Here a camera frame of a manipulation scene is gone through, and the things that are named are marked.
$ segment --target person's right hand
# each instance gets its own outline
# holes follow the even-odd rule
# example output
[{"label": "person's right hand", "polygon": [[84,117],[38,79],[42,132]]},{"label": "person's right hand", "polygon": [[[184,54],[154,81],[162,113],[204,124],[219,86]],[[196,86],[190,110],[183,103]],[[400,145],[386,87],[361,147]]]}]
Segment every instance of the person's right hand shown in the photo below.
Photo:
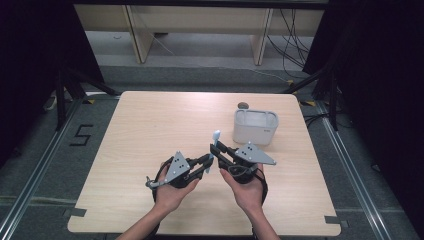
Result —
[{"label": "person's right hand", "polygon": [[[258,164],[258,168],[262,171],[257,171],[258,176],[264,178],[262,164]],[[227,182],[233,190],[237,205],[239,205],[244,212],[262,209],[263,187],[259,179],[254,177],[251,182],[240,184],[236,182],[236,180],[234,180],[231,174],[226,170],[221,168],[219,171],[221,172],[225,182]]]}]

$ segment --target light wood table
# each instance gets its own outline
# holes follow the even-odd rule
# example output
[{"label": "light wood table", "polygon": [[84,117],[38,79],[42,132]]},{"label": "light wood table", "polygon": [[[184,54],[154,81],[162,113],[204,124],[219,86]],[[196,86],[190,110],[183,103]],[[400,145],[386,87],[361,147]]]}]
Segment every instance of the light wood table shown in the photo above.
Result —
[{"label": "light wood table", "polygon": [[[292,95],[198,92],[125,92],[116,107],[76,204],[84,217],[72,216],[72,232],[124,232],[153,206],[146,176],[180,150],[186,158],[209,152],[215,130],[232,140],[239,102],[279,116],[271,144],[259,146],[277,161],[264,166],[269,192],[264,211],[278,235],[336,236],[339,224],[327,186]],[[162,221],[158,234],[251,235],[251,224],[236,205],[217,161],[180,207]]]}]

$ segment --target wooden desk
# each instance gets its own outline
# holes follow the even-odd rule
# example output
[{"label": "wooden desk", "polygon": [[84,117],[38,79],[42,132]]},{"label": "wooden desk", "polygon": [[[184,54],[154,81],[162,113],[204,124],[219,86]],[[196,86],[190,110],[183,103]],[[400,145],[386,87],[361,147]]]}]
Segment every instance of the wooden desk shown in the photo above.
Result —
[{"label": "wooden desk", "polygon": [[[336,236],[336,216],[297,100],[292,95],[245,93],[125,92],[104,136],[72,216],[72,232],[123,232],[153,206],[146,176],[180,150],[185,157],[209,151],[212,134],[232,140],[239,102],[278,114],[280,125],[262,147],[277,161],[265,166],[269,192],[264,211],[278,235]],[[251,224],[236,205],[217,162],[197,188],[162,223],[158,234],[251,235]]]}]

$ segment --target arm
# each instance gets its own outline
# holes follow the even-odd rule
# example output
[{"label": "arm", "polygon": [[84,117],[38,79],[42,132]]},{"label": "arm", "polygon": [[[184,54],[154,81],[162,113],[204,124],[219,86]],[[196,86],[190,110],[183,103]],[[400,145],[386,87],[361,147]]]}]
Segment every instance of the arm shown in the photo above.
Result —
[{"label": "arm", "polygon": [[[262,164],[258,164],[258,167],[263,171]],[[237,205],[246,213],[252,223],[256,236],[260,240],[280,240],[262,209],[261,182],[254,178],[250,183],[239,184],[226,170],[220,169],[220,172],[233,190]]]},{"label": "arm", "polygon": [[[168,167],[162,170],[159,179],[165,179]],[[199,179],[195,179],[187,187],[181,189],[174,188],[168,184],[160,186],[157,190],[156,203],[153,208],[117,239],[140,240],[147,237],[169,213],[180,206],[184,197],[196,188],[198,182]]]}]

